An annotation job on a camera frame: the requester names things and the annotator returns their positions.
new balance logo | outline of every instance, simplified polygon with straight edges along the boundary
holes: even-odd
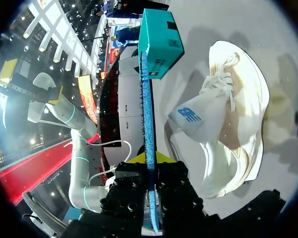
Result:
[[[186,117],[188,122],[200,121],[202,120],[199,116],[196,116],[195,113],[189,108],[179,109],[178,112]]]

red panel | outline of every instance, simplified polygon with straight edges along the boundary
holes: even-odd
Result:
[[[98,138],[96,135],[88,139],[88,142]],[[64,147],[67,143],[59,144],[0,172],[0,180],[14,204],[22,200],[24,192],[34,189],[71,159],[72,146]]]

teal box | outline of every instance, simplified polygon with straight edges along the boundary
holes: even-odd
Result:
[[[147,52],[150,79],[162,79],[178,62],[184,49],[171,12],[144,10],[138,49],[139,61],[141,52]]]

white surface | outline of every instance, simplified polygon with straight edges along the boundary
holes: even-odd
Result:
[[[289,200],[298,186],[298,138],[294,124],[298,104],[298,36],[279,9],[268,0],[170,1],[185,55],[161,80],[153,80],[158,151],[185,162],[197,193],[205,158],[198,143],[167,120],[176,106],[198,95],[209,75],[209,48],[217,40],[244,49],[258,64],[272,94],[282,95],[279,108],[272,101],[264,121],[264,157],[258,178],[228,195],[205,200],[209,214],[226,217],[260,192],[277,189]]]

shoe tongue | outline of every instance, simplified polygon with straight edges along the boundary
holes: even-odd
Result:
[[[212,88],[175,108],[168,116],[190,138],[207,143],[220,133],[226,102],[222,91]]]

